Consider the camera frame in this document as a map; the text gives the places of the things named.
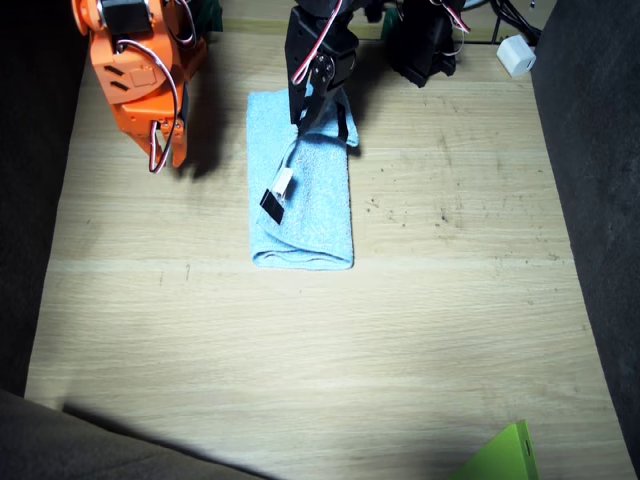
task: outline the gray fabric wall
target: gray fabric wall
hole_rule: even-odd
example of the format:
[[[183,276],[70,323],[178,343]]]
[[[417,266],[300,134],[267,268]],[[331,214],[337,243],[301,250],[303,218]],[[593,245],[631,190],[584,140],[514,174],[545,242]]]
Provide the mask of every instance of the gray fabric wall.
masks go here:
[[[587,312],[636,472],[640,471],[639,24],[638,0],[558,0],[532,71]]]

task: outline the black clip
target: black clip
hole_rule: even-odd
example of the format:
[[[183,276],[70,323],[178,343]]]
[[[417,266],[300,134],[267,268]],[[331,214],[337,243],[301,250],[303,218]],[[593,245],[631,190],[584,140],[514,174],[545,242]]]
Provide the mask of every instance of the black clip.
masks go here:
[[[278,200],[268,188],[264,191],[262,200],[260,200],[260,206],[280,225],[284,215],[284,207],[278,203]]]

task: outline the towel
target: towel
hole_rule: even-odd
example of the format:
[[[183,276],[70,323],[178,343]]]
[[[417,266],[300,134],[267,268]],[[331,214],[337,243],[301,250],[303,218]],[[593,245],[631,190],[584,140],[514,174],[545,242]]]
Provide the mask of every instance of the towel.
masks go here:
[[[259,267],[345,270],[353,266],[347,145],[358,145],[340,90],[302,136],[289,116],[287,90],[249,95],[247,150],[251,257]],[[261,206],[266,190],[291,171],[278,224]]]

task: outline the wooden surface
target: wooden surface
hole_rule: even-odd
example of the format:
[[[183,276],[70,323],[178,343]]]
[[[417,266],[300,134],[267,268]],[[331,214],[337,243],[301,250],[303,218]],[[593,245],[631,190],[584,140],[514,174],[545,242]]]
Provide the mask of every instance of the wooden surface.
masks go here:
[[[530,8],[531,0],[512,0],[512,3],[533,26],[542,29],[556,0],[537,0],[533,9]],[[225,31],[285,35],[289,13],[296,3],[294,0],[220,0],[220,5],[223,9],[222,22]],[[491,41],[496,24],[496,15],[491,5],[464,12],[462,18],[471,28],[471,34],[466,37],[468,41]],[[349,29],[360,39],[377,40],[382,31],[382,22],[367,22],[364,10],[361,9],[355,12]],[[502,22],[498,38],[516,33],[516,29]]]
[[[530,77],[469,46],[418,90],[365,43],[355,267],[261,270],[245,113],[285,88],[283,43],[211,46],[196,180],[150,175],[86,71],[27,397],[282,479],[446,478],[522,418],[542,478],[634,478]]]

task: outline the power adapter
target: power adapter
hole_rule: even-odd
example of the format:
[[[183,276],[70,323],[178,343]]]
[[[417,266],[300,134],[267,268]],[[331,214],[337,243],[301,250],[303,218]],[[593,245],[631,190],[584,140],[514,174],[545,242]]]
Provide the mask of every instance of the power adapter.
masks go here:
[[[536,54],[522,35],[516,35],[502,41],[498,47],[498,58],[509,75],[518,77],[531,70],[536,61]]]

